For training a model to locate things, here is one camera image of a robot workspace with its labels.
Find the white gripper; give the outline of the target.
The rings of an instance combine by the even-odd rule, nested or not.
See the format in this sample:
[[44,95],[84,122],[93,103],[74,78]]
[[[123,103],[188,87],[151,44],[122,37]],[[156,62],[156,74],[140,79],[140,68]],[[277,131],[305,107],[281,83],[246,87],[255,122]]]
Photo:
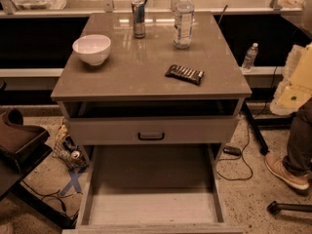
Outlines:
[[312,44],[292,46],[282,76],[270,102],[270,111],[287,116],[295,113],[312,97]]

